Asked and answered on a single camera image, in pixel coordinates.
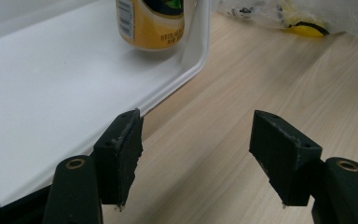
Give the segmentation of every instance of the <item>white plastic container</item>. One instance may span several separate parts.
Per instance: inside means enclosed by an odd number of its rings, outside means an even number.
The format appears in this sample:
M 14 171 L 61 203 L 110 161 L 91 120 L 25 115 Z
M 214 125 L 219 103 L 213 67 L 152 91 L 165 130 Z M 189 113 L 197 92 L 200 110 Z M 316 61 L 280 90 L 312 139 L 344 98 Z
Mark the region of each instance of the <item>white plastic container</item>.
M 115 0 L 0 0 L 1 205 L 90 153 L 118 114 L 144 115 L 199 72 L 210 1 L 196 2 L 177 46 L 142 52 L 121 39 Z

